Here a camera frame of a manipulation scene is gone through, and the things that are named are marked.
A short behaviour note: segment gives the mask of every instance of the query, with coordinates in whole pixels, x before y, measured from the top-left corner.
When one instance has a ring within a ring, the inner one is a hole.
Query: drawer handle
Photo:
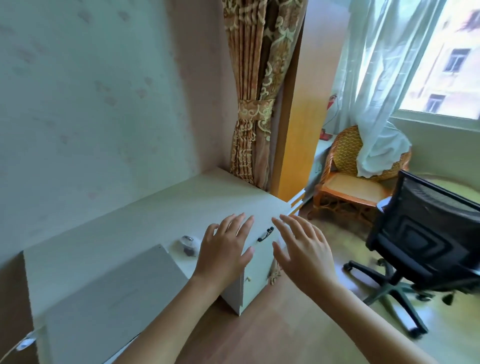
[[[263,234],[260,238],[258,238],[257,241],[258,242],[264,241],[273,232],[273,230],[275,230],[275,228],[273,226],[268,228],[267,232],[265,234]]]

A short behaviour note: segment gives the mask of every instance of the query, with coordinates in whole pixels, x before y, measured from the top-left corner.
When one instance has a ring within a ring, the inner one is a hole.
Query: window sill
[[[413,122],[421,122],[424,124],[444,126],[446,128],[452,129],[480,132],[480,121],[474,119],[457,118],[454,116],[430,114],[426,112],[410,110],[397,110],[392,114],[390,118],[394,120],[407,120]]]

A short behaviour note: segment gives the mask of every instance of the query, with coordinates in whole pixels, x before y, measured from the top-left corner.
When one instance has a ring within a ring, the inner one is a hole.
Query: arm
[[[274,242],[276,260],[297,287],[346,332],[370,364],[437,363],[341,285],[319,228],[298,216],[280,218],[284,222],[272,221],[287,244],[289,257]]]
[[[244,218],[231,215],[207,228],[192,278],[114,364],[175,362],[205,311],[253,257],[252,247],[241,254],[253,225],[250,216],[241,226]]]

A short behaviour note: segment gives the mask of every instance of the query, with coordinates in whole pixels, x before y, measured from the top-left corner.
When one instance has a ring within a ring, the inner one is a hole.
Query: wicker chair
[[[357,156],[363,143],[357,126],[342,131],[336,138],[325,161],[320,183],[315,186],[312,213],[321,208],[330,209],[347,217],[372,224],[378,202],[392,194],[380,181],[397,176],[399,170],[407,170],[411,151],[402,154],[400,161],[379,176],[357,177]]]

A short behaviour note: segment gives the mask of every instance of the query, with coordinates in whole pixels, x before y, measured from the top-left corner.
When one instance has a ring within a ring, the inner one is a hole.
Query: black office chair
[[[480,282],[480,205],[400,171],[367,247],[383,257],[377,263],[385,267],[385,275],[354,261],[344,269],[356,268],[380,285],[364,300],[367,305],[388,294],[395,298],[415,322],[409,335],[417,339],[428,329],[405,293],[428,301],[433,295],[426,291],[469,292]],[[413,284],[401,282],[403,278]],[[451,304],[452,298],[444,302]]]

